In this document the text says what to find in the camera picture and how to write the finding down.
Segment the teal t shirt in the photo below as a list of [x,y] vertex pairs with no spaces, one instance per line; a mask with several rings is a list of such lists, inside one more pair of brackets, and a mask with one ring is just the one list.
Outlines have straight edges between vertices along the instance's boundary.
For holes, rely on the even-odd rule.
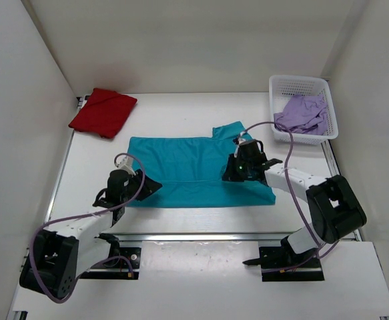
[[134,169],[145,167],[147,176],[162,187],[131,207],[214,208],[274,205],[270,187],[258,182],[226,182],[222,175],[244,130],[236,121],[212,129],[211,137],[132,137],[127,152],[137,157]]

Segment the red t shirt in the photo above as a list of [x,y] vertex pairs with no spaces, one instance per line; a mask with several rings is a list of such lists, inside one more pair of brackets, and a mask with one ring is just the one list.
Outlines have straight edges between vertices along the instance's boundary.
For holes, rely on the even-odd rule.
[[116,91],[94,88],[86,104],[68,127],[113,139],[122,129],[137,104],[137,99]]

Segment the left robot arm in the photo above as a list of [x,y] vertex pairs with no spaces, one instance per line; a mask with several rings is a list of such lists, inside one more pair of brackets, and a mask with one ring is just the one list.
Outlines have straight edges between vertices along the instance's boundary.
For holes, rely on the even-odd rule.
[[100,263],[113,267],[123,259],[118,238],[107,230],[121,219],[127,204],[143,201],[162,187],[140,169],[113,170],[93,203],[101,212],[50,221],[33,236],[19,285],[55,303],[65,302],[88,269]]

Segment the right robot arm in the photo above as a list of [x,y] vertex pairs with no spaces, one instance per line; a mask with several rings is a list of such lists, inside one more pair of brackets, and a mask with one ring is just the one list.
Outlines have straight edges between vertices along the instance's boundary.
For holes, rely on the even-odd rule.
[[256,139],[234,142],[236,150],[228,157],[223,181],[257,181],[285,191],[297,209],[300,201],[305,202],[310,215],[302,218],[304,227],[284,237],[272,253],[246,260],[244,265],[261,265],[269,272],[295,269],[317,258],[323,246],[334,246],[366,224],[366,214],[345,177],[320,177],[289,168],[287,161],[268,159],[263,143]]

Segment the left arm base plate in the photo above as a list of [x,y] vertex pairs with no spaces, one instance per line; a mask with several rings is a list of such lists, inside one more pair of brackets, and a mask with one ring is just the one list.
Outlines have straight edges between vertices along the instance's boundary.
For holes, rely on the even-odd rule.
[[141,264],[141,247],[121,247],[120,255],[126,260],[119,259],[95,266],[84,272],[81,279],[102,280],[138,280]]

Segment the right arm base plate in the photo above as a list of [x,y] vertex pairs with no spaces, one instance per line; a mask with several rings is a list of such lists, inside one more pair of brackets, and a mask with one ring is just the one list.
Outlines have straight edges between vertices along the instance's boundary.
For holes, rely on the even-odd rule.
[[242,263],[247,267],[260,266],[263,282],[324,281],[322,264],[316,248],[295,253],[287,239],[280,246],[259,247],[259,257]]

